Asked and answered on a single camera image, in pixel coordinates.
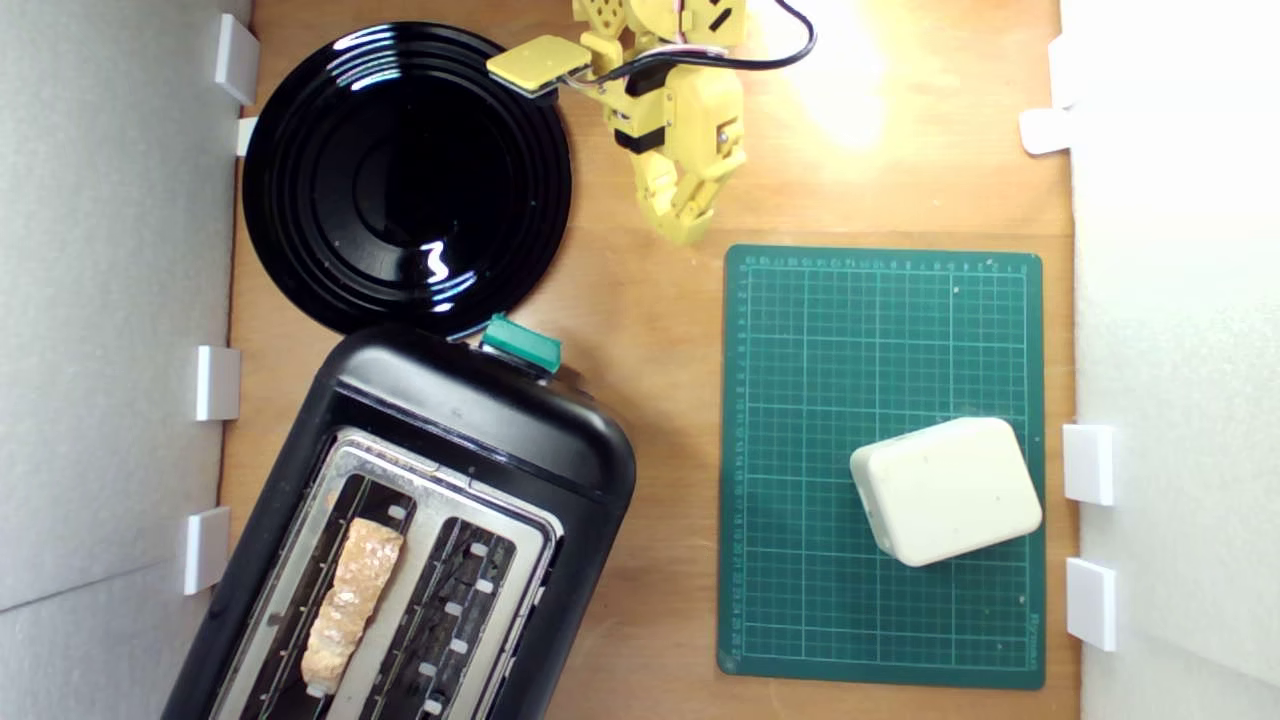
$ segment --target white panel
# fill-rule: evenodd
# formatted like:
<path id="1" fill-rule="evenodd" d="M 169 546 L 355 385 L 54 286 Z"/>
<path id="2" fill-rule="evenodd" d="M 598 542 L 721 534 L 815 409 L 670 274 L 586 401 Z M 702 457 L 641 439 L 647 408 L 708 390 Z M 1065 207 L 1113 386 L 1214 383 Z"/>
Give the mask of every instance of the white panel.
<path id="1" fill-rule="evenodd" d="M 209 607 L 166 561 L 0 612 L 0 717 L 159 717 Z"/>
<path id="2" fill-rule="evenodd" d="M 196 419 L 239 418 L 239 350 L 202 345 L 196 348 Z"/>
<path id="3" fill-rule="evenodd" d="M 1068 498 L 1115 505 L 1114 434 L 1106 425 L 1062 425 L 1062 487 Z"/>
<path id="4" fill-rule="evenodd" d="M 1135 633 L 1119 652 L 1084 646 L 1083 720 L 1276 720 L 1280 688 Z"/>
<path id="5" fill-rule="evenodd" d="M 1100 68 L 1070 110 L 1076 406 L 1124 432 L 1123 503 L 1080 507 L 1082 555 L 1124 579 L 1120 651 L 1085 653 L 1093 717 L 1276 716 L 1243 676 L 1280 684 L 1277 15 L 1062 4 Z"/>
<path id="6" fill-rule="evenodd" d="M 1115 570 L 1079 557 L 1066 559 L 1066 632 L 1098 650 L 1115 651 Z"/>
<path id="7" fill-rule="evenodd" d="M 221 17 L 218 31 L 218 60 L 214 82 L 242 105 L 252 105 L 257 96 L 257 38 L 234 15 Z"/>
<path id="8" fill-rule="evenodd" d="M 0 3 L 0 96 L 20 99 L 0 111 L 0 609 L 172 562 L 183 519 L 216 505 L 192 348 L 227 342 L 221 6 Z"/>
<path id="9" fill-rule="evenodd" d="M 230 553 L 230 507 L 214 507 L 187 518 L 183 594 L 196 594 L 223 577 Z"/>

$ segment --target cutting mat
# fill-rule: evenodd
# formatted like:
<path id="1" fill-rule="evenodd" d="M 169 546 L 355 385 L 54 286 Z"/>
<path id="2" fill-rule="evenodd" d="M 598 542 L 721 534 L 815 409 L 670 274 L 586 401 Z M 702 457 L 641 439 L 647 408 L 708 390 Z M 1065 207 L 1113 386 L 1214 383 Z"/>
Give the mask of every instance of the cutting mat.
<path id="1" fill-rule="evenodd" d="M 861 445 L 993 415 L 1043 503 L 1039 259 L 740 245 L 724 265 L 721 667 L 1042 687 L 1043 525 L 911 569 L 876 547 L 849 474 Z"/>

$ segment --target wooden table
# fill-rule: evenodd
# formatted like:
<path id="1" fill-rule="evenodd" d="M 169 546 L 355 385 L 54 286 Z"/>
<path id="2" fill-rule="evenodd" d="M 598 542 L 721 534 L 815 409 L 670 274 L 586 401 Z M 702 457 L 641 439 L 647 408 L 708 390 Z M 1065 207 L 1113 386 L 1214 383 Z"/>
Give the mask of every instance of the wooden table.
<path id="1" fill-rule="evenodd" d="M 515 45 L 576 37 L 568 1 L 257 0 L 259 97 L 314 49 L 394 19 L 460 24 Z M 564 246 L 515 319 L 566 341 L 566 359 L 625 425 L 639 457 L 631 511 L 561 678 L 553 719 L 1075 719 L 1079 648 L 1065 633 L 1060 433 L 1074 414 L 1068 163 L 1019 146 L 1018 113 L 1048 102 L 1053 0 L 809 0 L 818 50 L 746 83 L 748 165 L 707 241 L 655 237 L 598 106 L 561 104 L 575 164 Z M 799 35 L 754 0 L 740 54 Z M 247 109 L 256 114 L 256 109 Z M 714 662 L 721 288 L 736 242 L 1027 250 L 1044 260 L 1048 438 L 1048 683 L 1041 692 L 860 685 L 722 675 Z M 243 220 L 230 342 L 241 419 L 227 430 L 221 501 L 234 532 L 337 337 L 268 281 Z"/>

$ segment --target white bracket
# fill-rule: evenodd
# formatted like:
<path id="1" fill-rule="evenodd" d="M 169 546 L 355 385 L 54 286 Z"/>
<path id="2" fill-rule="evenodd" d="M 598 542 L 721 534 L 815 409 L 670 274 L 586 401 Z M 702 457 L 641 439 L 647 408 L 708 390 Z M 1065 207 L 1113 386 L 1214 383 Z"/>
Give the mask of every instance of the white bracket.
<path id="1" fill-rule="evenodd" d="M 227 570 L 230 551 L 230 507 L 214 507 L 187 518 L 187 566 L 183 594 L 196 594 L 212 585 Z"/>
<path id="2" fill-rule="evenodd" d="M 201 345 L 196 350 L 196 420 L 239 418 L 239 350 Z"/>
<path id="3" fill-rule="evenodd" d="M 1074 140 L 1068 109 L 1084 94 L 1088 78 L 1079 44 L 1068 35 L 1048 44 L 1048 85 L 1052 106 L 1023 110 L 1018 117 L 1023 149 L 1032 155 L 1066 150 Z"/>
<path id="4" fill-rule="evenodd" d="M 257 127 L 257 118 L 241 118 L 239 135 L 236 137 L 236 156 L 243 158 L 248 154 L 248 141 L 253 138 L 253 128 Z"/>
<path id="5" fill-rule="evenodd" d="M 257 97 L 257 38 L 230 13 L 223 13 L 218 28 L 218 64 L 214 82 L 239 100 L 252 105 Z"/>
<path id="6" fill-rule="evenodd" d="M 1066 497 L 1115 505 L 1115 430 L 1106 425 L 1062 425 L 1062 475 Z"/>
<path id="7" fill-rule="evenodd" d="M 1116 571 L 1066 559 L 1066 632 L 1102 650 L 1116 650 Z"/>

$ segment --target black toaster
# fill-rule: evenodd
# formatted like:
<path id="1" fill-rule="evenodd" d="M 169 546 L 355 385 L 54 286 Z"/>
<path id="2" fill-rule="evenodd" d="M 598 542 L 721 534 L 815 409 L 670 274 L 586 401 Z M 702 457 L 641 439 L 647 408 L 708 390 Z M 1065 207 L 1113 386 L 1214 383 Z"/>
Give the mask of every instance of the black toaster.
<path id="1" fill-rule="evenodd" d="M 337 346 L 165 719 L 541 716 L 635 461 L 585 395 L 495 345 L 383 327 Z M 312 694 L 300 659 L 358 518 L 402 533 L 403 550 L 342 685 Z"/>

